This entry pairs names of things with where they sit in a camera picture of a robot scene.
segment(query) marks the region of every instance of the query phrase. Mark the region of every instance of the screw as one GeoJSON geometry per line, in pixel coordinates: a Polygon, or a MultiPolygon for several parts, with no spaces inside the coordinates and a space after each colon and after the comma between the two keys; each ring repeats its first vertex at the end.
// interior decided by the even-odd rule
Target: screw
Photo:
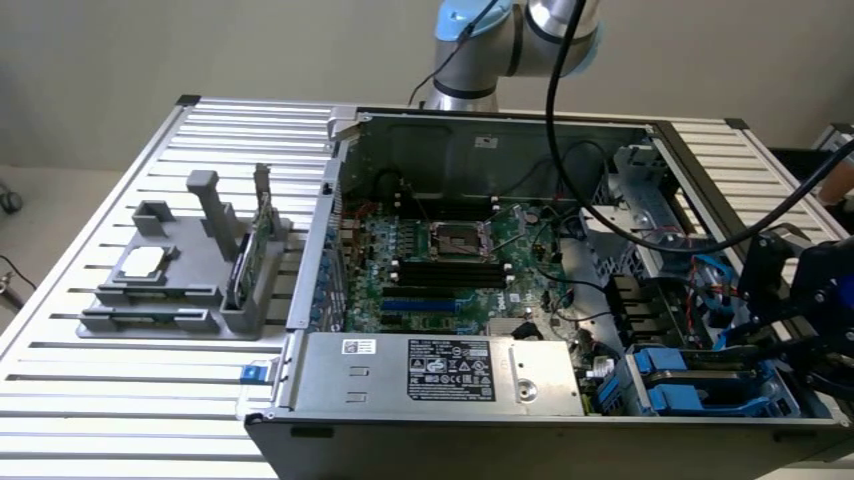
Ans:
{"type": "Polygon", "coordinates": [[[648,216],[641,213],[634,216],[634,221],[638,225],[644,227],[646,227],[650,223],[650,219],[648,218],[648,216]]]}

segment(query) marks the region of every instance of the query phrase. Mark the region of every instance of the black ram slot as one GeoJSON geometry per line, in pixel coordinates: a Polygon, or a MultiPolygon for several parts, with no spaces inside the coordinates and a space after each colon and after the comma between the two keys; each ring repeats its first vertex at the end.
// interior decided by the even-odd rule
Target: black ram slot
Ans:
{"type": "Polygon", "coordinates": [[[434,221],[477,222],[490,218],[494,212],[493,204],[486,199],[474,202],[421,199],[417,202],[413,198],[405,198],[398,208],[401,218],[424,220],[425,214],[434,221]]]}
{"type": "Polygon", "coordinates": [[[454,298],[454,290],[450,288],[385,287],[384,297],[454,298]]]}
{"type": "Polygon", "coordinates": [[[485,263],[402,262],[402,287],[506,288],[502,265],[485,263]]]}

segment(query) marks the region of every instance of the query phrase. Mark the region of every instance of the white sticker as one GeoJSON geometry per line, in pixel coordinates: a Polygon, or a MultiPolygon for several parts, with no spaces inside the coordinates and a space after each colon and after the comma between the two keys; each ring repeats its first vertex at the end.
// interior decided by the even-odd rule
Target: white sticker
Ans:
{"type": "Polygon", "coordinates": [[[593,359],[593,374],[597,378],[605,378],[614,371],[614,359],[600,356],[593,359]]]}
{"type": "Polygon", "coordinates": [[[345,340],[342,342],[342,354],[374,355],[377,353],[377,340],[366,338],[361,340],[345,340]]]}
{"type": "Polygon", "coordinates": [[[498,148],[498,138],[476,137],[476,148],[498,148]]]}

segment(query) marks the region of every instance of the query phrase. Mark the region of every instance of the slotted metal table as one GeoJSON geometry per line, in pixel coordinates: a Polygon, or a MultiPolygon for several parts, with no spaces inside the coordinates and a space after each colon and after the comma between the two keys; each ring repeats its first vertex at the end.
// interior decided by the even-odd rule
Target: slotted metal table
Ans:
{"type": "MultiPolygon", "coordinates": [[[[207,97],[183,97],[179,103],[0,337],[3,478],[276,478],[235,418],[238,379],[243,365],[278,356],[282,347],[330,158],[333,106],[207,97]],[[134,235],[139,202],[166,200],[177,215],[201,215],[185,180],[194,169],[214,169],[223,201],[250,216],[257,162],[271,165],[274,204],[294,222],[263,337],[254,342],[78,338],[77,315],[134,235]]],[[[751,225],[796,180],[751,130],[724,120],[665,120],[751,225]]],[[[783,221],[817,242],[844,236],[813,199],[783,221]]],[[[253,396],[270,389],[250,388],[253,396]]]]}

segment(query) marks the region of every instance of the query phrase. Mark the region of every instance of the warning label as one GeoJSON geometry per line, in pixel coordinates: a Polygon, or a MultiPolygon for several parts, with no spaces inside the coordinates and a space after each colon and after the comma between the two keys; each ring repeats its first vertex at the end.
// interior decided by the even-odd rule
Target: warning label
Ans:
{"type": "Polygon", "coordinates": [[[490,342],[410,340],[408,394],[434,402],[494,402],[490,342]]]}

